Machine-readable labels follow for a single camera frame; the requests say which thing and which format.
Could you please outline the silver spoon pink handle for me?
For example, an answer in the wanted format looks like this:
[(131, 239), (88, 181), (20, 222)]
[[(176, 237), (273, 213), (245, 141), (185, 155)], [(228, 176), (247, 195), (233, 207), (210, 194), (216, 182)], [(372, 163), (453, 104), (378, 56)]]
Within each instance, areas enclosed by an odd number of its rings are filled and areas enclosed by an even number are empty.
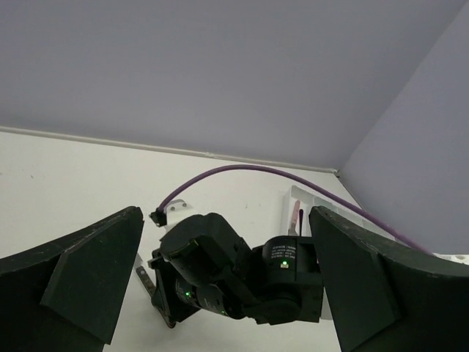
[(298, 218), (299, 218), (299, 212), (300, 212), (300, 200), (296, 200), (293, 205), (292, 215), (290, 216), (289, 225), (288, 225), (287, 234), (289, 236), (299, 236), (296, 230)]

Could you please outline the purple spoon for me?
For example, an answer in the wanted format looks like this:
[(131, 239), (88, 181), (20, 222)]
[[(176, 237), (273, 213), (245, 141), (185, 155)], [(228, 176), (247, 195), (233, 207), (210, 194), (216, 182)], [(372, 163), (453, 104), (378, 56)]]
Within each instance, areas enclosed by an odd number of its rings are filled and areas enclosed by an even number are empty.
[(304, 211), (301, 208), (298, 211), (298, 236), (300, 237), (303, 235), (303, 216), (304, 216)]

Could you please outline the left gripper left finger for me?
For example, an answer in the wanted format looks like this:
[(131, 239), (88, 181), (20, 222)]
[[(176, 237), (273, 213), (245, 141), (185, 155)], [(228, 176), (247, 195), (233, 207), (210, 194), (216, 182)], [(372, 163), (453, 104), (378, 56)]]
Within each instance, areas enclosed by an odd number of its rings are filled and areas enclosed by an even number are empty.
[(144, 220), (128, 207), (1, 259), (2, 351), (102, 351), (111, 343)]

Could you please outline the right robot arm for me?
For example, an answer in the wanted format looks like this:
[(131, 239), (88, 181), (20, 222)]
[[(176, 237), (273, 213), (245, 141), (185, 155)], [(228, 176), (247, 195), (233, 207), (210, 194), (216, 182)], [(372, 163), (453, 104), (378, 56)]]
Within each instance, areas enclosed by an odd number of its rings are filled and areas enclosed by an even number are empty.
[(271, 326), (321, 317), (324, 284), (313, 240), (281, 235), (251, 248), (220, 214), (172, 227), (148, 262), (152, 305), (174, 328), (206, 310)]

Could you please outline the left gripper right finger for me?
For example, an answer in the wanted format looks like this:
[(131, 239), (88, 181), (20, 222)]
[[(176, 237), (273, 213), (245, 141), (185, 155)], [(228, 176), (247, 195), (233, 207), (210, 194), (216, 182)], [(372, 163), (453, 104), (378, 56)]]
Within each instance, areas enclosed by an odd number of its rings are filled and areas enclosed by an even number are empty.
[(467, 351), (468, 266), (365, 230), (326, 207), (309, 214), (342, 351)]

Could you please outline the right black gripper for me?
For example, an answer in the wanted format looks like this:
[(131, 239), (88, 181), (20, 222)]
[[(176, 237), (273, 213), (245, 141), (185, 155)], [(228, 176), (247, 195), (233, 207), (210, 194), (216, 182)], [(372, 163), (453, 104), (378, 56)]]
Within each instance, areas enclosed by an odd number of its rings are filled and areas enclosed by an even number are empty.
[(201, 310), (233, 320), (258, 304), (248, 286), (253, 251), (220, 214), (178, 222), (152, 252), (156, 284), (151, 302), (173, 329)]

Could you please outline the silver knife dark handle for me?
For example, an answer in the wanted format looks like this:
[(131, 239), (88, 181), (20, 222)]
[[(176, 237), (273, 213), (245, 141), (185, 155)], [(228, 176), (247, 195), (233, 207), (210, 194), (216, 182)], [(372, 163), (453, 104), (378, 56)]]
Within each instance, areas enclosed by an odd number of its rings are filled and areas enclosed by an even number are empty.
[(150, 303), (153, 307), (160, 313), (161, 317), (163, 318), (165, 324), (170, 328), (173, 329), (176, 326), (176, 323), (171, 322), (169, 316), (163, 311), (162, 308), (157, 307), (153, 304), (152, 298), (156, 292), (157, 286), (151, 280), (146, 268), (144, 267), (144, 262), (139, 253), (136, 254), (136, 258), (133, 264), (133, 271), (135, 272), (136, 276), (139, 278), (140, 282), (142, 283), (144, 289), (148, 293), (150, 297)]

